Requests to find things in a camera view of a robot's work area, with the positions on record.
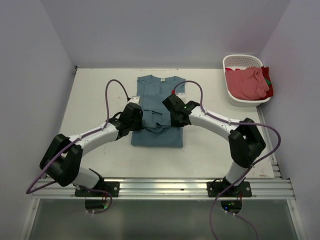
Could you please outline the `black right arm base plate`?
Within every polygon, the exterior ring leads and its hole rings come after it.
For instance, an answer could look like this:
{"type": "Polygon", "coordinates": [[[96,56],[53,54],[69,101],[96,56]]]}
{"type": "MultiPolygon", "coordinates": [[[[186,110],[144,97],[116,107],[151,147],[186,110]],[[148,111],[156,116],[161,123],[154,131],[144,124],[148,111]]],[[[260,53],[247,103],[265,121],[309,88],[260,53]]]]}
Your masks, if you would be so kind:
{"type": "Polygon", "coordinates": [[[253,196],[251,185],[248,181],[242,181],[239,185],[231,186],[225,179],[215,179],[206,183],[206,190],[208,197],[222,197],[222,198],[250,198],[253,196]]]}

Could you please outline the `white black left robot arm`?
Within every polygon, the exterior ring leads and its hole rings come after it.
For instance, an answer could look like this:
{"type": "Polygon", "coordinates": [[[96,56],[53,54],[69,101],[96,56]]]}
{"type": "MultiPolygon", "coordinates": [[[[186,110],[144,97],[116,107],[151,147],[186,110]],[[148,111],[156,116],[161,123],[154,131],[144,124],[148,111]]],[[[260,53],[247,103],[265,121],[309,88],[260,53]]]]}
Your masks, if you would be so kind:
{"type": "Polygon", "coordinates": [[[142,118],[141,106],[128,102],[122,112],[92,130],[73,136],[58,134],[39,167],[62,187],[73,184],[85,187],[92,196],[99,196],[104,190],[103,177],[92,169],[81,167],[82,157],[104,144],[127,136],[131,131],[142,130],[142,118]]]}

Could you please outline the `teal blue t shirt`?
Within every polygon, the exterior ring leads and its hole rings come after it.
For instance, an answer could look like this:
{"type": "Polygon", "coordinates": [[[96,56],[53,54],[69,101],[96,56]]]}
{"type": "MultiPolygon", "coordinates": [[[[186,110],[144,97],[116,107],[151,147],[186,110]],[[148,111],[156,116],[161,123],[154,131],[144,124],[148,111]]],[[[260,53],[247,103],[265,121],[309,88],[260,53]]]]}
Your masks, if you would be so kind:
{"type": "Polygon", "coordinates": [[[137,96],[142,108],[143,129],[134,131],[131,145],[149,148],[182,148],[183,129],[171,126],[170,112],[163,104],[174,87],[177,93],[185,92],[185,79],[179,76],[160,78],[153,75],[137,78],[137,96]]]}

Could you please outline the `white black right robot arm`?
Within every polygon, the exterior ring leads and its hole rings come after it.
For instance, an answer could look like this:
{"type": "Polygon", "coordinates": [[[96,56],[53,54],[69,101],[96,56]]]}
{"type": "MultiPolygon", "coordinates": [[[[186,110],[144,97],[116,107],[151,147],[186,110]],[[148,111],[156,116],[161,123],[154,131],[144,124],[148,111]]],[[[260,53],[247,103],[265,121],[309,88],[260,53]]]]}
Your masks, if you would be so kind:
{"type": "Polygon", "coordinates": [[[214,116],[195,101],[184,103],[176,94],[171,94],[162,103],[170,112],[171,126],[201,127],[228,141],[232,164],[223,178],[222,189],[227,196],[235,196],[241,190],[244,173],[266,148],[255,122],[250,118],[234,120],[214,116]]]}

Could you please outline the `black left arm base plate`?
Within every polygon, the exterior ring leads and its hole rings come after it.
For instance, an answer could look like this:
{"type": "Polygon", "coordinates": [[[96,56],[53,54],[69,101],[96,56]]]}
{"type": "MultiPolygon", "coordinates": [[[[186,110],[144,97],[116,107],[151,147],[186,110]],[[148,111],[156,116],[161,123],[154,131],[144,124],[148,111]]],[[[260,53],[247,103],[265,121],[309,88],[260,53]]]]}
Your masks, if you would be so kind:
{"type": "Polygon", "coordinates": [[[118,197],[120,191],[120,182],[118,181],[102,181],[99,182],[93,189],[84,188],[82,186],[75,190],[76,197],[98,198],[107,197],[109,193],[112,197],[118,197]]]}

